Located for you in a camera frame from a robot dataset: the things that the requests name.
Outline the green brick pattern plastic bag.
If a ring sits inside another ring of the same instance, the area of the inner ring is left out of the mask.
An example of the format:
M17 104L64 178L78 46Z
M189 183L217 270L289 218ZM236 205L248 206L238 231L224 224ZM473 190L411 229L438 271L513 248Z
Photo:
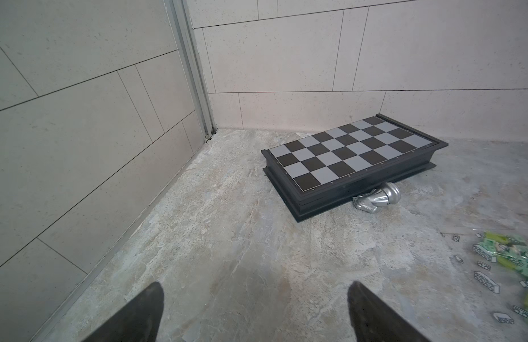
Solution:
M485 341L528 341L528 239L440 232Z

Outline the silver chess piece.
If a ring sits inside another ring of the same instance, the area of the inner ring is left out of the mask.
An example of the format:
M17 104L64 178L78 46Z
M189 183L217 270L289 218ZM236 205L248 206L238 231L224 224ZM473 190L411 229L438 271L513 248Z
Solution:
M379 208L396 205L402 199L400 189L392 182L385 182L367 194L352 199L356 209L375 213Z

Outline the folded black chess board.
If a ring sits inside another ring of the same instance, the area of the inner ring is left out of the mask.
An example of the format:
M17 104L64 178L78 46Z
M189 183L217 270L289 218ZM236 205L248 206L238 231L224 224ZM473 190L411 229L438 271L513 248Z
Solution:
M297 222L434 168L448 147L386 115L263 150L265 174Z

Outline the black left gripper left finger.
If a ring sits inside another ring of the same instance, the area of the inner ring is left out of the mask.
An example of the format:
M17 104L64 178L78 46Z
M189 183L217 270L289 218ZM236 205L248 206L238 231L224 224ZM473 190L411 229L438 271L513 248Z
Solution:
M164 312L164 290L151 283L83 341L156 341Z

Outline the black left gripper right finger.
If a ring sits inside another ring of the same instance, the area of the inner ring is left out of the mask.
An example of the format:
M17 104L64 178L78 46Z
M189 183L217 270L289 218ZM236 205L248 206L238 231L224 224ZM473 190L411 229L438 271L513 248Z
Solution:
M362 282L355 281L350 285L347 305L357 341L430 342Z

